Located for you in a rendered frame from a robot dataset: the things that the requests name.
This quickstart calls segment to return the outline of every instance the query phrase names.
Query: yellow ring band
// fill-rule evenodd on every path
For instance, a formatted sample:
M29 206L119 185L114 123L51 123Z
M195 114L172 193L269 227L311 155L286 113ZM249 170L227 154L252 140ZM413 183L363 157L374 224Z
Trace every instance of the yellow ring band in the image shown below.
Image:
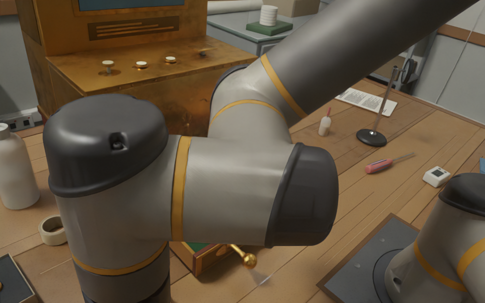
M470 247L461 257L458 262L458 266L456 267L456 273L462 282L463 275L465 274L467 267L483 252L485 252L485 238L481 239L475 245Z
M191 141L192 137L180 137L173 171L171 234L172 241L178 242L184 241L184 191Z
M76 262L77 265L79 265L82 269L96 274L96 275L101 275L101 276L121 276L121 275L126 275L130 274L133 272L136 272L137 270L140 270L148 265L150 265L155 259L160 256L160 254L164 251L165 247L167 246L167 242L164 242L163 245L160 247L159 250L157 250L154 254L151 255L148 259L141 261L138 264L135 264L133 266L125 267L125 268L118 268L118 269L107 269L107 268L96 268L89 266L87 264L84 264L83 262L79 261L74 255L72 255L72 259L74 262Z
M276 74L275 70L271 66L271 63L268 60L268 56L266 56L266 54L261 56L261 63L264 69L266 70L266 73L268 74L269 78L273 82L274 86L278 90L278 92L284 98L286 103L288 103L291 109L293 109L293 111L298 115L298 117L303 119L306 116L308 116L307 113L303 111L303 109L297 104L295 99L293 99L292 95L288 92L286 87L283 85L280 78Z
M276 107L274 107L273 105L269 104L269 103L266 103L266 102L263 102L263 101L258 101L258 100L239 100L239 101L236 101L236 102L232 102L232 103L229 103L228 105L224 106L223 108L221 108L216 114L215 116L212 118L212 121L210 121L210 124L209 124L209 128L211 128L211 125L212 123L214 122L214 120L220 115L222 114L225 110L227 109L230 109L231 107L233 106L236 106L236 105L240 105L240 104L258 104L258 105L262 105L262 106L265 106L267 108L270 108L272 109L273 111L277 112L278 115L281 116L281 118L283 118L284 122L286 123L287 121L285 120L285 117L283 116L283 114L276 109Z
M423 257L423 255L420 252L420 249L418 248L418 239L414 241L414 254L416 255L416 259L418 260L419 264L421 264L422 268L431 275L431 277L435 278L438 282L441 282L442 284L460 291L460 292L465 292L468 293L467 289L465 286L459 282L453 281L450 278L445 277L441 273L439 273L436 269L434 269Z

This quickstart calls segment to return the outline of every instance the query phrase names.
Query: red screwdriver handle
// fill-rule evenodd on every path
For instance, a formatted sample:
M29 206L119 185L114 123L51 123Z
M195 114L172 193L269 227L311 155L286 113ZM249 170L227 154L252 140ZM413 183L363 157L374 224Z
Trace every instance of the red screwdriver handle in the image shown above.
M373 174L378 171L385 170L386 168L390 167L391 164L393 164L392 159L383 159L376 161L374 163L371 163L365 167L365 172L368 174Z

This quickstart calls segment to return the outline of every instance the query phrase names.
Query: wooden table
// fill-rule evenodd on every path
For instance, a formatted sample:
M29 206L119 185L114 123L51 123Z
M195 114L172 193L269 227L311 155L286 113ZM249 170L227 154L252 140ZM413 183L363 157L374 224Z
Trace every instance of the wooden table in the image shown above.
M362 80L353 88L383 96L385 87ZM339 174L337 218L328 238L315 246L245 246L258 258L253 270L244 269L236 254L200 277L189 274L171 254L171 296L174 303L316 303L333 302L316 283L342 260L388 214L394 213L421 228L438 193L422 181L425 171L440 166L452 175L479 172L485 157L485 125L436 105L393 90L397 107L383 117L378 130L388 140L381 148L356 138L360 129L371 128L376 114L332 100L290 129L293 142L328 150ZM332 128L328 137L317 134L318 123L331 106ZM83 303L69 247L47 246L38 235L39 222L58 213L48 186L48 167L42 134L24 132L24 140L41 190L40 200L23 210L0 206L0 255L10 252L35 292L46 303ZM383 158L415 152L393 168L368 175L364 167Z

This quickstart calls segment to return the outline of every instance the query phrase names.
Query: electrical socket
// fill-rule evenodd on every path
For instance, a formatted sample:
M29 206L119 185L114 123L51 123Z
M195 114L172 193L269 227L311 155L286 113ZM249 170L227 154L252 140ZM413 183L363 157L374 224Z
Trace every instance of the electrical socket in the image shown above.
M21 131L34 127L34 118L32 114L24 114L13 118L0 120L0 123L5 123L10 128L11 132Z

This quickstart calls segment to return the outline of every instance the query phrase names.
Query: white dropper bottle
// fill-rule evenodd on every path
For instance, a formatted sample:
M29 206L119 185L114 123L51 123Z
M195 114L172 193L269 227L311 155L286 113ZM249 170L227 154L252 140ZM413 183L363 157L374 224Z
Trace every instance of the white dropper bottle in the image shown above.
M332 124L332 119L330 119L330 110L332 108L329 107L326 111L326 116L320 120L320 127L318 128L318 134L322 137L326 137L329 135L330 132L330 125Z
M0 199L10 210L35 204L41 196L27 146L9 126L0 123Z

